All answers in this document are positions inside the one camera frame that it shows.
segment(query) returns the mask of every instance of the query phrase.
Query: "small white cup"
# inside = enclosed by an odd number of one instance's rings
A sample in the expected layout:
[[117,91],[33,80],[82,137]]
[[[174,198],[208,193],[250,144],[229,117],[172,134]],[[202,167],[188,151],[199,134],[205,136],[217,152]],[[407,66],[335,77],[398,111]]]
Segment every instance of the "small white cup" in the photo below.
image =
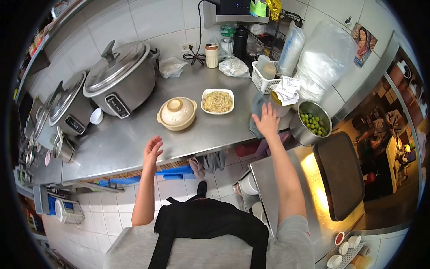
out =
[[94,110],[91,114],[91,118],[89,118],[89,121],[95,125],[101,123],[102,120],[103,120],[103,111],[101,110],[101,108],[97,108],[96,110]]

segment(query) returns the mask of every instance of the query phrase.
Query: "gray cloth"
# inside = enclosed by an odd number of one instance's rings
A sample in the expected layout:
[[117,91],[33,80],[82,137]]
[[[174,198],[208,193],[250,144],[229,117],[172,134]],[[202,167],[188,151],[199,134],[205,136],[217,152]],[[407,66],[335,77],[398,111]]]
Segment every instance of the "gray cloth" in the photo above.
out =
[[[148,268],[158,239],[154,224],[155,220],[149,225],[125,228],[106,253],[103,268]],[[266,268],[315,268],[308,232],[307,220],[303,216],[284,219],[276,237],[269,236]],[[211,239],[177,238],[167,268],[249,269],[251,255],[252,247],[233,235]]]
[[208,173],[215,173],[217,168],[222,171],[225,167],[226,158],[227,152],[225,150],[209,153],[203,156],[203,167]]
[[[254,99],[252,100],[252,106],[251,106],[251,112],[258,116],[259,119],[261,119],[261,108],[264,104],[264,97],[263,92],[258,92],[254,96]],[[255,125],[254,119],[251,117],[249,120],[249,131],[257,138],[263,139],[264,136],[260,133],[260,131],[257,129],[257,125]]]

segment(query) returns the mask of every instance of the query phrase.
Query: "dish towel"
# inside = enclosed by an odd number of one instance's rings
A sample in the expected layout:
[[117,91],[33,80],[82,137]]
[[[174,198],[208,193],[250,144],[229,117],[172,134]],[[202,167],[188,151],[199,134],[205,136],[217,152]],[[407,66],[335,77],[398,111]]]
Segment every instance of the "dish towel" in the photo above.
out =
[[[254,99],[252,100],[252,107],[251,112],[258,116],[258,118],[261,120],[261,108],[264,104],[264,97],[262,92],[258,92]],[[255,125],[255,122],[253,118],[249,120],[249,131],[257,138],[262,139],[264,136],[260,133],[260,131],[257,129],[257,125]]]
[[214,173],[217,168],[222,171],[225,167],[226,158],[227,152],[225,150],[209,153],[203,156],[203,167],[208,173]]
[[189,158],[191,169],[193,169],[194,175],[198,179],[203,179],[205,177],[205,171],[203,169],[203,164],[200,163],[196,157]]

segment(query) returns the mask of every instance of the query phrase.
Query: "power cord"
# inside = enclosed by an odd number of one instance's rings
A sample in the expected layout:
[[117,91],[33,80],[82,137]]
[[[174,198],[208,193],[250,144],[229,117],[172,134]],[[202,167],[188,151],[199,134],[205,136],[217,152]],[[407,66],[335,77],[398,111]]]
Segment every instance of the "power cord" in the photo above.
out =
[[[199,48],[197,49],[197,53],[199,53],[200,46],[202,45],[202,16],[200,14],[200,3],[203,1],[207,1],[207,0],[201,0],[197,4],[197,8],[199,10],[199,30],[200,30],[200,41],[199,41]],[[190,48],[192,54],[186,53],[182,57],[185,60],[191,60],[192,59],[193,61],[191,62],[191,65],[193,65],[196,61],[198,61],[199,63],[204,65],[203,62],[206,62],[206,60],[204,59],[204,58],[206,58],[206,55],[204,53],[199,53],[199,54],[194,53],[192,45],[190,45],[189,48]]]

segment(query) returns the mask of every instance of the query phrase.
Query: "white plastic basket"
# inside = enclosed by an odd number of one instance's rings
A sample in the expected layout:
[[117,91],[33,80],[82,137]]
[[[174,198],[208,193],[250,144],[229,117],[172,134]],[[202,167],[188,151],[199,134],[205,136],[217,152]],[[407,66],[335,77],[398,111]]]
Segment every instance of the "white plastic basket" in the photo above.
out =
[[[279,67],[279,61],[270,61],[272,64],[275,65],[276,70],[278,70]],[[282,78],[278,79],[265,79],[260,71],[257,69],[257,62],[252,62],[252,81],[254,82],[255,86],[260,92],[263,92],[263,94],[269,94],[271,91],[270,86],[278,84]]]

